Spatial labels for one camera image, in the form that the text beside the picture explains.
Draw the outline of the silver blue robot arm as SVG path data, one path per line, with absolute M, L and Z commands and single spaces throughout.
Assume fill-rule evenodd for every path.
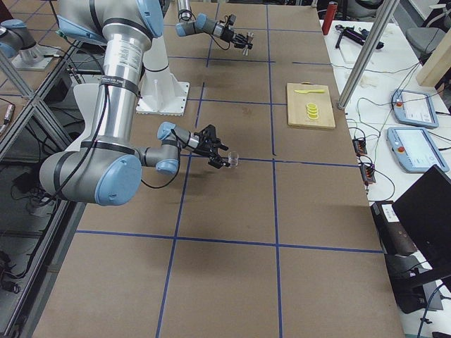
M 72 39 L 106 48 L 94 110 L 86 115 L 86 137 L 77 150 L 48 157 L 40 183 L 52 199 L 119 206 L 136 194 L 143 167 L 174 174 L 182 149 L 206 157 L 215 168 L 227 166 L 215 127 L 190 132 L 173 123 L 160 125 L 158 148 L 130 144 L 132 119 L 139 96 L 142 59 L 163 34 L 158 1 L 62 1 L 60 31 Z
M 212 39 L 219 38 L 236 49 L 242 49 L 242 54 L 247 56 L 249 50 L 253 48 L 254 34 L 248 32 L 246 36 L 234 31 L 236 15 L 230 14 L 224 20 L 215 21 L 206 14 L 195 15 L 189 1 L 176 1 L 178 9 L 179 22 L 175 25 L 179 37 L 197 35 L 200 33 L 208 34 Z

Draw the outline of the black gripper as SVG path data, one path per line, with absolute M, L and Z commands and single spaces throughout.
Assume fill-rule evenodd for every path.
M 228 168 L 229 162 L 224 160 L 223 157 L 218 154 L 218 149 L 227 151 L 229 150 L 229 147 L 223 144 L 216 136 L 201 134 L 195 153 L 200 156 L 209 156 L 208 164 L 214 168 Z
M 221 33 L 221 39 L 225 42 L 233 44 L 233 46 L 237 49 L 252 49 L 253 43 L 244 42 L 243 39 L 254 39 L 254 33 L 247 32 L 246 35 L 243 35 L 226 27 Z

